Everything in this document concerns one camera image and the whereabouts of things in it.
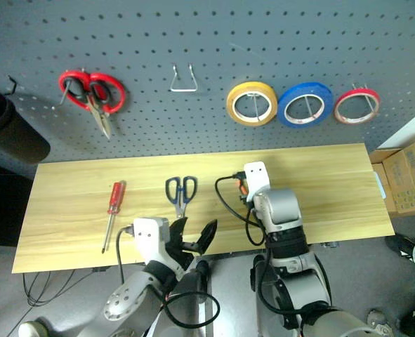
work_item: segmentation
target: floor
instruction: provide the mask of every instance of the floor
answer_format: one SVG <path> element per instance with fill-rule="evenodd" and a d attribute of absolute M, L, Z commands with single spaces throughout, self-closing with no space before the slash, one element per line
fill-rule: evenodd
<path fill-rule="evenodd" d="M 394 219 L 393 226 L 397 232 L 415 238 L 415 216 Z M 364 319 L 371 308 L 380 308 L 392 324 L 415 308 L 415 264 L 387 249 L 383 238 L 341 242 L 334 249 L 314 245 L 314 250 L 327 271 L 335 306 L 360 319 Z M 29 309 L 22 276 L 11 274 L 14 254 L 14 248 L 0 246 L 0 336 L 7 336 Z M 255 299 L 249 287 L 249 268 L 255 255 L 256 252 L 247 252 L 206 257 L 212 269 L 212 292 L 221 304 L 220 316 L 213 323 L 215 337 L 257 335 Z M 125 273 L 129 275 L 141 268 L 127 265 Z M 90 272 L 77 270 L 72 280 Z M 68 274 L 68 271 L 54 272 L 42 299 L 51 297 Z M 28 280 L 32 278 L 33 275 L 27 276 Z M 41 275 L 37 286 L 43 284 L 45 278 L 46 274 Z M 53 330 L 51 337 L 73 337 L 99 313 L 104 300 L 118 285 L 115 267 L 94 273 L 49 304 L 33 308 L 22 322 L 41 319 Z M 11 336 L 17 335 L 15 329 Z M 396 336 L 403 335 L 396 331 Z"/>

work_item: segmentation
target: pegboard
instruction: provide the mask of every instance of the pegboard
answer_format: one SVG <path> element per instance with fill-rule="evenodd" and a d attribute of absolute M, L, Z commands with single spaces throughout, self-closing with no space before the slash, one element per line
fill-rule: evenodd
<path fill-rule="evenodd" d="M 193 64 L 196 93 L 169 91 L 173 62 L 179 86 L 192 85 Z M 80 67 L 127 88 L 111 141 L 70 101 L 51 109 L 60 73 Z M 415 0 L 0 1 L 0 91 L 10 87 L 8 74 L 19 82 L 11 97 L 19 113 L 51 144 L 45 161 L 356 142 L 372 150 L 415 116 Z M 359 126 L 332 116 L 305 129 L 277 119 L 243 126 L 227 115 L 225 98 L 250 80 L 278 97 L 319 81 L 335 99 L 367 84 L 381 111 Z M 34 174 L 4 154 L 0 165 Z"/>

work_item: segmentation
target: wooden table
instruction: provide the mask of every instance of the wooden table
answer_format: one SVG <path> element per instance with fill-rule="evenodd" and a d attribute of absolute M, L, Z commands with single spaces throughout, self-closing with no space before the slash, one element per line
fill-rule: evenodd
<path fill-rule="evenodd" d="M 297 147 L 279 150 L 188 154 L 40 164 L 32 187 L 13 272 L 65 270 L 116 265 L 114 240 L 119 228 L 137 217 L 175 220 L 164 182 L 173 176 L 197 176 L 198 193 L 187 206 L 185 241 L 218 219 L 207 253 L 245 251 L 244 224 L 219 202 L 213 184 L 222 176 L 263 161 L 272 187 L 296 193 L 309 243 L 393 235 L 393 228 L 363 144 Z M 109 249 L 101 254 L 107 205 L 114 181 L 128 185 L 116 217 Z M 235 182 L 220 188 L 230 205 L 245 215 Z M 123 234 L 125 263 L 141 262 L 133 238 Z"/>

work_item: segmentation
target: red scissor handle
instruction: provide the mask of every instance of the red scissor handle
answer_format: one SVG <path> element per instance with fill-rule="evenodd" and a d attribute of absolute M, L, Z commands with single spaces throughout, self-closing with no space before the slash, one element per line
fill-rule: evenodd
<path fill-rule="evenodd" d="M 68 80 L 69 78 L 78 79 L 82 83 L 84 91 L 87 93 L 91 91 L 90 83 L 92 81 L 104 81 L 107 85 L 115 87 L 120 94 L 119 102 L 114 106 L 111 106 L 111 104 L 102 105 L 103 110 L 108 114 L 113 114 L 120 110 L 126 100 L 126 91 L 124 90 L 123 85 L 117 79 L 107 74 L 103 74 L 100 72 L 88 74 L 86 72 L 81 72 L 79 70 L 69 70 L 63 72 L 59 76 L 59 87 L 62 92 L 65 91 L 65 80 Z M 78 107 L 82 107 L 85 110 L 90 110 L 86 103 L 83 103 L 82 101 L 78 100 L 70 92 L 67 94 L 67 97 Z"/>
<path fill-rule="evenodd" d="M 103 74 L 101 72 L 94 72 L 90 74 L 90 81 L 104 81 L 107 85 L 111 85 L 118 90 L 120 94 L 119 102 L 114 106 L 111 106 L 110 104 L 104 104 L 103 110 L 106 113 L 113 114 L 121 109 L 124 101 L 126 100 L 126 91 L 124 90 L 123 84 L 121 84 L 118 79 L 115 79 L 114 77 Z"/>

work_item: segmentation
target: red tape roll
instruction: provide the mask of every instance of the red tape roll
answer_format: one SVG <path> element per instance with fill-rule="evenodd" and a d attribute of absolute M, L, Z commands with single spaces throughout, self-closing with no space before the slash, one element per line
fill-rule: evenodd
<path fill-rule="evenodd" d="M 367 97 L 368 100 L 373 100 L 375 106 L 371 107 L 371 112 L 364 115 L 363 117 L 359 117 L 359 118 L 344 117 L 339 111 L 340 105 L 345 100 L 352 98 L 352 97 L 357 97 L 357 96 L 365 96 Z M 372 120 L 377 115 L 380 105 L 381 105 L 381 98 L 379 97 L 376 91 L 372 89 L 366 89 L 366 88 L 353 89 L 341 95 L 340 98 L 336 101 L 335 107 L 334 107 L 334 116 L 339 122 L 344 123 L 344 124 L 366 123 L 367 121 Z"/>

